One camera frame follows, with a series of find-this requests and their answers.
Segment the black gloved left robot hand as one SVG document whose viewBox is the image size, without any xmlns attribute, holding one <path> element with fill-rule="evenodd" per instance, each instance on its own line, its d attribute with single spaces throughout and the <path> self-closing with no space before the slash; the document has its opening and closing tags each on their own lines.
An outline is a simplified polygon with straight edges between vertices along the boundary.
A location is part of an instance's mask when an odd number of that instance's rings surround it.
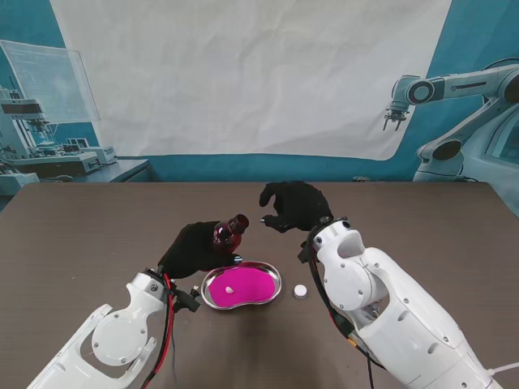
<svg viewBox="0 0 519 389">
<path fill-rule="evenodd" d="M 213 232 L 218 221 L 186 225 L 157 266 L 171 279 L 183 279 L 198 271 L 211 271 L 236 263 L 237 254 L 213 248 Z"/>
</svg>

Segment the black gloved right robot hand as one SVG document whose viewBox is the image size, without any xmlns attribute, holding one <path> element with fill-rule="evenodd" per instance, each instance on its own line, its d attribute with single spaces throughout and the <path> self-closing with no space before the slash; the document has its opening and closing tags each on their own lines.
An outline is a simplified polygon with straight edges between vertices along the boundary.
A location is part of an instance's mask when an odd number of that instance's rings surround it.
<svg viewBox="0 0 519 389">
<path fill-rule="evenodd" d="M 311 231 L 321 220 L 332 220 L 333 215 L 323 193 L 314 186 L 301 182 L 269 182 L 259 196 L 259 205 L 266 207 L 274 198 L 276 215 L 266 215 L 261 222 L 279 233 L 291 229 Z"/>
</svg>

